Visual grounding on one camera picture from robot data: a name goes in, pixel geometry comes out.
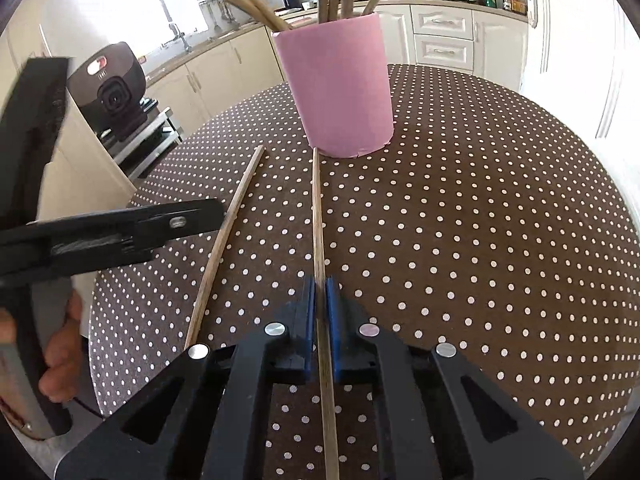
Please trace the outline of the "person's left hand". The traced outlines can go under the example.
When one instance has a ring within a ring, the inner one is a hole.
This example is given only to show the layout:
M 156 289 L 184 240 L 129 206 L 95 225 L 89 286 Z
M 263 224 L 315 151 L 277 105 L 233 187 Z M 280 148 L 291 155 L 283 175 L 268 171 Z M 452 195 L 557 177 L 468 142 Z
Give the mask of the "person's left hand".
M 52 403 L 67 402 L 77 393 L 82 364 L 81 315 L 82 300 L 73 289 L 66 304 L 65 322 L 43 353 L 48 368 L 40 378 L 39 390 Z

